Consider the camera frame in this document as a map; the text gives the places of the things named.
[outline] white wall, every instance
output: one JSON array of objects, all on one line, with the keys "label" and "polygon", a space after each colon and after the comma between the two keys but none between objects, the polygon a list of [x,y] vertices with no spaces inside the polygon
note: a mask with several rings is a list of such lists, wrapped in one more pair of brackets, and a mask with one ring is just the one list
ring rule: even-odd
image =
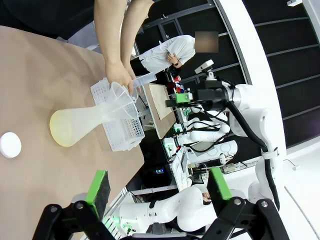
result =
[{"label": "white wall", "polygon": [[278,95],[269,63],[256,28],[242,0],[214,0],[227,26],[248,84],[255,87],[261,106],[275,114],[273,130],[281,156],[286,155],[286,141]]},{"label": "white wall", "polygon": [[320,0],[303,0],[302,3],[320,42]]}]

